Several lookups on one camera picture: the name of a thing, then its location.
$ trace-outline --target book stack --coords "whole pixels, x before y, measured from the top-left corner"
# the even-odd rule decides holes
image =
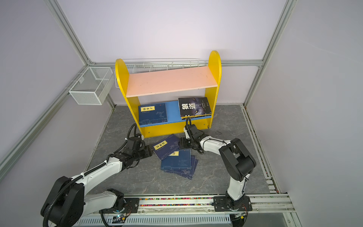
[[[212,111],[208,99],[203,98],[179,98],[180,117],[197,118],[211,116]]]
[[[179,138],[172,134],[152,145],[156,156],[161,160],[160,169],[166,173],[174,173],[193,179],[198,159],[191,155],[190,149],[180,149]]]
[[[167,122],[165,103],[139,106],[139,125]]]

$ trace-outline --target yellow bookshelf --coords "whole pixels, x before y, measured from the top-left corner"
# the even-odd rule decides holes
[[[169,123],[169,116],[168,123],[140,126],[138,111],[140,102],[138,97],[151,94],[205,88],[205,96],[211,106],[212,115],[208,118],[192,119],[192,124],[195,124],[198,129],[211,128],[222,76],[221,58],[217,51],[211,52],[208,66],[204,67],[129,74],[125,62],[122,59],[117,59],[115,72],[122,95],[141,134],[145,138],[182,133],[185,126],[185,120],[181,118],[180,121]]]

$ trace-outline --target marble floor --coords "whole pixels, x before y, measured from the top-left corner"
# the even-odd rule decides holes
[[[103,162],[108,154],[123,144],[127,131],[134,122],[127,106],[116,106],[91,158],[90,168]],[[255,160],[258,160],[239,105],[217,105],[212,128],[204,130],[204,132],[218,139],[239,138]],[[147,145],[152,144],[164,137],[146,138],[145,142]],[[176,174],[164,173],[160,170],[160,160],[153,155],[140,160],[137,167],[109,177],[94,187],[90,193],[100,193],[114,188],[125,195],[224,194],[228,188],[230,177],[221,156],[211,152],[201,155],[195,150],[192,150],[192,155],[199,159],[192,180]],[[246,194],[268,194],[270,192],[258,161],[249,179],[245,188]]]

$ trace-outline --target wire rack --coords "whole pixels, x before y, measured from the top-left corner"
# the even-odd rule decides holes
[[[102,105],[114,81],[110,67],[88,67],[69,90],[79,105]]]

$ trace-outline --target pink shelf board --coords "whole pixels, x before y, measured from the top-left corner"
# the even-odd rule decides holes
[[[130,74],[126,97],[217,87],[208,66]]]

